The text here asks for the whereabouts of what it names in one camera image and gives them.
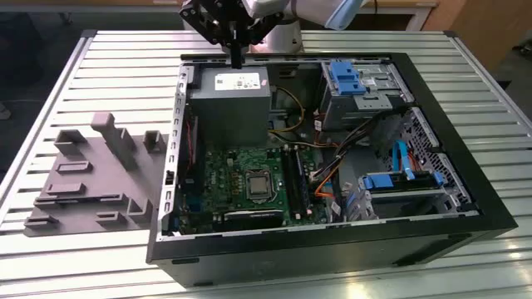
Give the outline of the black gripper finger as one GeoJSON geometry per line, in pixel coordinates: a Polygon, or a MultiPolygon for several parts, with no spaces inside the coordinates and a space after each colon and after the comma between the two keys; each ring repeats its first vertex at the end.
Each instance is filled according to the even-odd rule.
{"type": "Polygon", "coordinates": [[[220,44],[237,68],[236,21],[218,22],[206,10],[208,1],[182,1],[180,16],[210,44],[220,44]]]}
{"type": "Polygon", "coordinates": [[[252,25],[249,25],[248,21],[237,22],[237,69],[241,68],[245,62],[246,47],[257,45],[276,25],[276,17],[262,17],[252,25]]]}

